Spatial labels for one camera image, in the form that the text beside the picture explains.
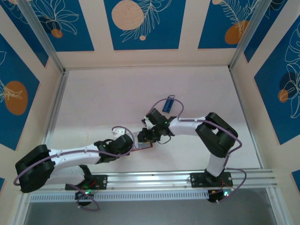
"enclosure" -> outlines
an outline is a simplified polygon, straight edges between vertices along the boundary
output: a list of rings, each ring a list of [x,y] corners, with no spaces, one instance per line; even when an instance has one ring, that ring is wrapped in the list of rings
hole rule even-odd
[[[300,222],[298,0],[0,5],[0,224]],[[237,131],[242,147],[225,169],[233,187],[193,187],[210,152],[192,135],[88,165],[107,176],[97,212],[78,209],[65,183],[31,193],[13,185],[16,162],[36,146],[87,146],[114,139],[114,126],[140,132],[153,104],[172,95],[181,118],[214,112]],[[155,107],[166,118],[181,111],[164,105]],[[224,202],[207,201],[222,188]]]

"white floor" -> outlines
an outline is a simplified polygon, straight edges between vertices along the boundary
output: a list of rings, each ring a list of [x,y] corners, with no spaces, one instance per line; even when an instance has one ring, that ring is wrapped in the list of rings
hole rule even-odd
[[[175,95],[185,105],[183,118],[215,112],[236,129],[243,148],[232,154],[228,167],[260,167],[225,66],[72,70],[48,147],[74,148],[104,140],[112,137],[110,130],[116,125],[140,131],[144,115],[156,101],[168,95]],[[163,105],[159,104],[157,109],[161,110]],[[166,117],[177,116],[180,107],[175,102]],[[108,164],[91,165],[90,169],[95,173],[201,170],[205,169],[209,155],[199,137],[183,135]]]

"blue connector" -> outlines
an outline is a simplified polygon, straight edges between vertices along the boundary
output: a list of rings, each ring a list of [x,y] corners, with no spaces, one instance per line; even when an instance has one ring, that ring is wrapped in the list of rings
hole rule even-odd
[[[175,95],[169,95],[168,98],[175,98]],[[171,99],[166,100],[163,112],[170,113],[173,102],[174,100]]]

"black bracket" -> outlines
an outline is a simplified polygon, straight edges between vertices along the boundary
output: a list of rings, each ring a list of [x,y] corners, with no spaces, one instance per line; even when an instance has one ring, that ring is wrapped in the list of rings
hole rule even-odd
[[[107,175],[93,175],[93,181],[91,182],[91,185],[87,186],[86,188],[89,190],[106,190],[107,178]],[[73,191],[76,189],[66,184],[65,190]]]
[[[212,188],[221,187],[222,181],[227,186],[233,186],[233,181],[230,172],[223,172],[218,179],[214,180],[214,183],[208,182],[206,172],[194,172],[190,174],[192,188]]]

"vent grille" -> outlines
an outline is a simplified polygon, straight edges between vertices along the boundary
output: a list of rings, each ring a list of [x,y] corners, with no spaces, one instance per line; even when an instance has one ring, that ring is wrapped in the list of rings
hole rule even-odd
[[[208,199],[207,190],[189,191],[142,191],[142,192],[102,192],[97,193],[94,199],[99,202],[115,201],[155,201],[155,200],[188,200]],[[75,202],[75,193],[44,193],[32,194],[31,203]]]

